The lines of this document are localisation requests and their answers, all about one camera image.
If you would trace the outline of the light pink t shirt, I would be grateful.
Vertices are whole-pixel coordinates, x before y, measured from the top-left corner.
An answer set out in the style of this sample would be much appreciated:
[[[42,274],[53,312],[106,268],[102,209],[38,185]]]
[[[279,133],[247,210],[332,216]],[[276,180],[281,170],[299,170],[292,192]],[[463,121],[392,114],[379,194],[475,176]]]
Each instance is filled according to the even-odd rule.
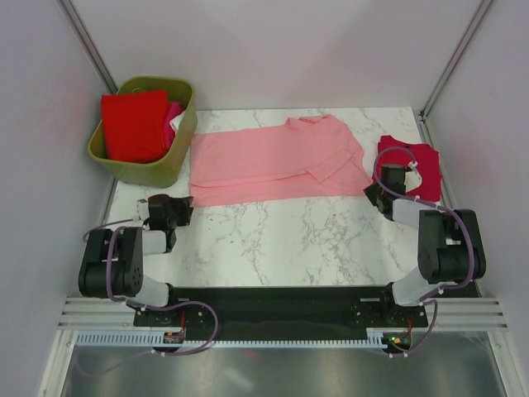
[[[349,127],[330,114],[200,134],[191,145],[190,194],[202,208],[359,196],[371,183],[363,156]]]

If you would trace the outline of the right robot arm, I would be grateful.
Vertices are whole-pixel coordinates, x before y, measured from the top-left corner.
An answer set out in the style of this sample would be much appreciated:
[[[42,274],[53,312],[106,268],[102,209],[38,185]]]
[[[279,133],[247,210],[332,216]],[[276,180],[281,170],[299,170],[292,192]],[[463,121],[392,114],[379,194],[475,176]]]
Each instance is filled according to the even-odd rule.
[[[385,218],[416,229],[418,235],[417,266],[389,284],[389,298],[378,306],[380,319],[391,326],[408,316],[408,306],[447,289],[464,288],[486,272],[476,213],[408,197],[405,179],[411,171],[402,165],[383,165],[375,182],[364,189]]]

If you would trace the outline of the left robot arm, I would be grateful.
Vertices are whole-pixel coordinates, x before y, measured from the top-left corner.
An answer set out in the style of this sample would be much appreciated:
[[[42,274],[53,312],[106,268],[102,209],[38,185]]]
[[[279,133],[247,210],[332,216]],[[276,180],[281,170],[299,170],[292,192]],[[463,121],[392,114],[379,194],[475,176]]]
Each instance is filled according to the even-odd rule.
[[[136,201],[135,216],[86,232],[79,293],[85,298],[153,308],[153,316],[164,325],[178,322],[182,307],[169,297],[171,285],[145,275],[144,259],[169,254],[177,241],[177,229],[188,226],[192,214],[193,197],[156,194]]]

